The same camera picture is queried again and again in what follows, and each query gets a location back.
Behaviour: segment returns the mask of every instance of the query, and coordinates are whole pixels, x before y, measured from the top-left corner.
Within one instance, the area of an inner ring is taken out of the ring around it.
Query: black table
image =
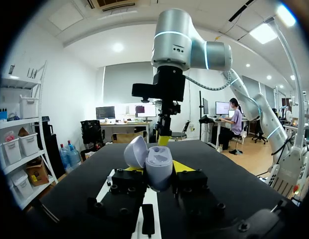
[[[67,175],[41,199],[58,218],[87,211],[87,198],[96,197],[114,168],[126,168],[126,144],[110,144]],[[199,140],[169,142],[173,159],[193,169],[202,169],[216,198],[226,204],[226,219],[245,219],[262,208],[273,208],[284,198],[244,168]],[[172,192],[158,193],[162,238],[184,238],[180,210]],[[29,215],[36,216],[35,210]]]

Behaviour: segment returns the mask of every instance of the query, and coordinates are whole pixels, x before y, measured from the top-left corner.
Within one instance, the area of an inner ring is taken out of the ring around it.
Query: monitor
[[[203,98],[203,110],[204,110],[204,114],[208,115],[208,101],[204,98]]]
[[[103,120],[105,118],[115,119],[114,106],[97,107],[96,116],[98,120]]]
[[[217,115],[228,115],[229,102],[215,102],[215,113]]]
[[[135,106],[136,117],[156,117],[155,105]]]
[[[232,118],[234,116],[235,110],[228,111],[228,117]]]

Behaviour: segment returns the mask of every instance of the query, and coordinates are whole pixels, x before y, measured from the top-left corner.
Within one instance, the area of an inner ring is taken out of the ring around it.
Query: purple shirt
[[[242,113],[237,108],[234,112],[234,116],[231,121],[235,122],[232,124],[232,131],[235,135],[240,135],[242,132]]]

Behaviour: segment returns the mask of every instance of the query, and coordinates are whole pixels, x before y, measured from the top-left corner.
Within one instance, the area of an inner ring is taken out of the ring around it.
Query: woman
[[[219,147],[217,149],[218,152],[222,152],[223,144],[228,144],[228,142],[236,136],[240,136],[242,132],[242,110],[240,105],[238,105],[238,101],[235,98],[230,99],[229,105],[232,109],[235,110],[233,117],[226,117],[220,119],[223,122],[230,123],[232,125],[232,129],[230,132],[220,133],[218,136]]]

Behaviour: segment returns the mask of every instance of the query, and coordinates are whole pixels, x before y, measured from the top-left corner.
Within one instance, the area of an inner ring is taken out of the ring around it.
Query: storage bin
[[[19,136],[21,148],[25,156],[38,152],[37,135],[38,133],[31,133],[24,137]]]
[[[22,97],[19,99],[20,118],[38,117],[38,98]]]
[[[28,175],[24,170],[20,170],[19,172],[12,175],[11,180],[18,188],[24,199],[27,199],[33,193],[33,188],[29,183]]]
[[[0,143],[0,166],[2,169],[6,168],[6,163],[3,155],[2,143]]]
[[[16,163],[21,160],[20,150],[19,150],[19,138],[13,139],[10,142],[3,143],[7,159],[10,164]]]
[[[18,196],[17,192],[16,192],[16,187],[14,186],[13,182],[11,181],[11,179],[8,178],[8,186],[9,189],[11,191],[11,193],[13,194],[13,197],[15,199],[15,201],[17,202],[17,204],[20,204],[20,197]]]

